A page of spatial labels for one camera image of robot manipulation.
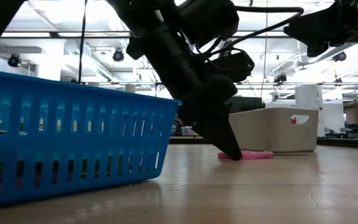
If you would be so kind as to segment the beige plastic bin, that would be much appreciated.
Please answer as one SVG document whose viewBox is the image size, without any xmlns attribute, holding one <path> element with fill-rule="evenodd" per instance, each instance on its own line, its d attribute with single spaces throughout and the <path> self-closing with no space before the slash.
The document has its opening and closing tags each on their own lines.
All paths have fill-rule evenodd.
<svg viewBox="0 0 358 224">
<path fill-rule="evenodd" d="M 316 149 L 317 110 L 264 108 L 229 115 L 229 123 L 242 150 L 276 153 Z"/>
</svg>

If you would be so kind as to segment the white pillar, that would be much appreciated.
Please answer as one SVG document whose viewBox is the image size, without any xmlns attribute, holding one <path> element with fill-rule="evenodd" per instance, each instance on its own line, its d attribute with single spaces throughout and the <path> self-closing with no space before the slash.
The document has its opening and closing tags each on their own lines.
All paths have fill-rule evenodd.
<svg viewBox="0 0 358 224">
<path fill-rule="evenodd" d="M 295 88 L 296 107 L 306 110 L 318 111 L 317 137 L 325 137 L 323 94 L 319 85 L 302 85 Z"/>
</svg>

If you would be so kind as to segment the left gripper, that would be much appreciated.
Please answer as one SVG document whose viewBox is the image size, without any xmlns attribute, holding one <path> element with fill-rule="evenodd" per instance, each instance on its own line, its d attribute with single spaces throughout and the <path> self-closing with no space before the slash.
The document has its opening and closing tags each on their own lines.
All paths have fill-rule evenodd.
<svg viewBox="0 0 358 224">
<path fill-rule="evenodd" d="M 243 50 L 210 60 L 212 51 L 190 43 L 181 30 L 175 0 L 107 0 L 131 36 L 126 52 L 134 59 L 146 57 L 171 96 L 182 101 L 180 119 L 194 123 L 193 130 L 230 159 L 242 159 L 229 114 L 236 94 L 255 64 Z M 209 110 L 199 115 L 200 106 Z"/>
</svg>

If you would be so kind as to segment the black desk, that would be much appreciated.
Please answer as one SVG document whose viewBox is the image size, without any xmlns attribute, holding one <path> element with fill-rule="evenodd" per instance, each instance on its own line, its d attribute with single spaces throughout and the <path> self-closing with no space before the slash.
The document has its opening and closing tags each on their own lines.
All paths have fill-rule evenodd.
<svg viewBox="0 0 358 224">
<path fill-rule="evenodd" d="M 209 144 L 201 136 L 171 136 L 170 144 Z M 358 139 L 318 138 L 317 145 L 358 148 Z"/>
</svg>

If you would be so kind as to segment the blue slotted plastic basket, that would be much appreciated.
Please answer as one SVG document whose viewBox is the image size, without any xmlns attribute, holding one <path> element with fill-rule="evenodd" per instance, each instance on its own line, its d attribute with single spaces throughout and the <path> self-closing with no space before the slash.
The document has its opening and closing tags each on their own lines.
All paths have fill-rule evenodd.
<svg viewBox="0 0 358 224">
<path fill-rule="evenodd" d="M 0 72 L 0 206 L 158 177 L 178 105 Z M 14 183 L 18 161 L 21 189 Z"/>
</svg>

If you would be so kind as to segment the black monitor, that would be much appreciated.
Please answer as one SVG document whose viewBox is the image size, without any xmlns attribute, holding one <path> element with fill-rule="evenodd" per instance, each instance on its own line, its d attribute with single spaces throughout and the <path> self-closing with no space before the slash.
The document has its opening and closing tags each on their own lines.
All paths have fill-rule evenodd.
<svg viewBox="0 0 358 224">
<path fill-rule="evenodd" d="M 265 103 L 258 97 L 233 96 L 230 113 L 259 110 L 265 108 Z"/>
</svg>

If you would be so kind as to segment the long ceiling light strip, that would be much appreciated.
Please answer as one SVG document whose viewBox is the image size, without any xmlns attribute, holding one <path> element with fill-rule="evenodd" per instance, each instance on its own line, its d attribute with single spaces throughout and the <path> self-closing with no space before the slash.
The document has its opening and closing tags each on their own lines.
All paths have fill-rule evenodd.
<svg viewBox="0 0 358 224">
<path fill-rule="evenodd" d="M 86 39 L 128 39 L 131 36 L 127 31 L 92 31 L 85 32 Z M 79 39 L 81 32 L 3 32 L 1 39 Z M 270 31 L 264 34 L 258 34 L 255 38 L 273 38 L 273 39 L 287 39 L 288 35 L 281 31 Z"/>
</svg>

